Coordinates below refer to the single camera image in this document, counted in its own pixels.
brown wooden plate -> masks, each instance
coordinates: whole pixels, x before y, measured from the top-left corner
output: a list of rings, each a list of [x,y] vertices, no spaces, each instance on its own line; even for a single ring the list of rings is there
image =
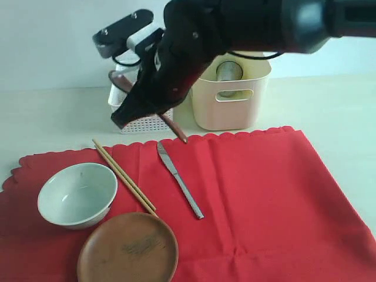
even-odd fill
[[[84,244],[77,265],[79,282],[169,282],[178,248],[170,227],[146,213],[113,217]]]

butter knife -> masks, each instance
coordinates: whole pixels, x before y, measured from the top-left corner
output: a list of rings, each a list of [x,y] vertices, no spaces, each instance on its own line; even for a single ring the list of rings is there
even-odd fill
[[[170,171],[170,173],[175,177],[176,181],[178,182],[180,188],[183,191],[183,194],[186,196],[189,205],[192,207],[195,215],[198,219],[203,219],[204,215],[202,214],[200,208],[198,207],[197,203],[194,201],[192,195],[190,194],[187,186],[183,182],[183,179],[180,177],[179,173],[177,172],[170,156],[167,154],[166,149],[163,147],[162,143],[158,142],[157,150],[160,158],[162,159],[164,165]]]

red tablecloth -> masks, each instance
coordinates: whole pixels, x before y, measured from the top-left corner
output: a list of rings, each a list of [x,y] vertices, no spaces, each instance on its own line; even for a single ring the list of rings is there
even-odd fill
[[[376,242],[302,132],[164,140],[201,207],[194,217],[156,142],[107,148],[156,205],[179,243],[174,282],[376,281]],[[24,157],[0,193],[0,281],[76,281],[80,248],[95,227],[45,222],[36,200],[46,180],[92,149]],[[110,213],[143,211],[124,185]]]

metal cup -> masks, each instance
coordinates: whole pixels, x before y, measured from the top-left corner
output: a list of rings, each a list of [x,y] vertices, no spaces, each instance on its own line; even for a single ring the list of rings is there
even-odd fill
[[[237,81],[243,77],[243,69],[238,63],[225,61],[217,68],[217,81]],[[236,91],[222,91],[219,95],[222,97],[231,97]]]

table surface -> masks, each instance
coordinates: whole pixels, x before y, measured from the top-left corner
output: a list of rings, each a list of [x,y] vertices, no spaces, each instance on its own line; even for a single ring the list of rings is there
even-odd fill
[[[173,138],[172,132],[121,135],[112,124],[108,88],[0,93],[0,182],[34,153]],[[204,135],[190,99],[174,120],[187,135]],[[376,73],[272,79],[253,131],[291,125],[315,147],[352,205],[376,235]]]

